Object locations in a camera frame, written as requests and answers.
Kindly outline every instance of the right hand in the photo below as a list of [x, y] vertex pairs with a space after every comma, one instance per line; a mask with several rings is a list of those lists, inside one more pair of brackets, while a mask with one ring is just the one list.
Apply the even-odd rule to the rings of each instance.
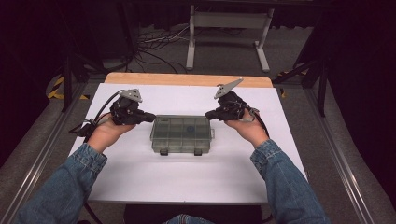
[[[245, 114], [243, 118], [251, 118], [247, 109], [245, 109]], [[243, 138], [248, 140], [255, 148], [269, 139], [267, 133], [257, 119], [254, 119], [251, 122], [245, 122], [240, 120], [226, 120], [224, 121], [224, 123], [236, 129], [238, 133]]]

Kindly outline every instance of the denim sleeve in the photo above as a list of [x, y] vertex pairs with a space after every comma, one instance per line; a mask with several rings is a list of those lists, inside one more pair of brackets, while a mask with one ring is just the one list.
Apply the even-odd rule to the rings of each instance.
[[330, 223], [304, 176], [273, 140], [261, 143], [250, 159], [265, 180], [277, 223]]
[[77, 223], [106, 160], [88, 144], [81, 145], [21, 208], [16, 223]]

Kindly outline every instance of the plastic box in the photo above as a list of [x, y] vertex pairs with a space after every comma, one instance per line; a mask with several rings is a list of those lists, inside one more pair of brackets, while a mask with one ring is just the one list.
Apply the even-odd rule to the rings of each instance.
[[208, 153], [212, 132], [205, 116], [157, 115], [150, 139], [161, 155], [168, 153]]

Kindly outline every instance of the white tabletop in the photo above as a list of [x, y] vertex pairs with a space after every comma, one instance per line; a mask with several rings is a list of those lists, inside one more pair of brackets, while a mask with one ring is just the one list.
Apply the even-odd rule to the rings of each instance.
[[[139, 89], [139, 109], [153, 114], [203, 115], [218, 107], [217, 87], [101, 84], [87, 119], [119, 90]], [[297, 148], [274, 88], [234, 88], [261, 116], [273, 140], [304, 174]], [[267, 203], [266, 187], [249, 157], [253, 146], [222, 121], [211, 120], [215, 138], [208, 154], [170, 153], [151, 148], [152, 123], [143, 122], [108, 148], [107, 164], [99, 174], [90, 202], [113, 203]], [[83, 142], [77, 138], [71, 153]]]

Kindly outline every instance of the left hand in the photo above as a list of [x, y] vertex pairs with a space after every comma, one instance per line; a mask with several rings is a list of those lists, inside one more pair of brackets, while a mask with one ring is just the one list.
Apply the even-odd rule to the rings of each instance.
[[132, 130], [136, 125], [116, 125], [111, 119], [111, 115], [105, 115], [102, 119], [107, 119], [106, 122], [96, 127], [95, 131], [88, 140], [88, 145], [99, 153], [103, 153], [106, 148], [113, 145], [123, 133]]

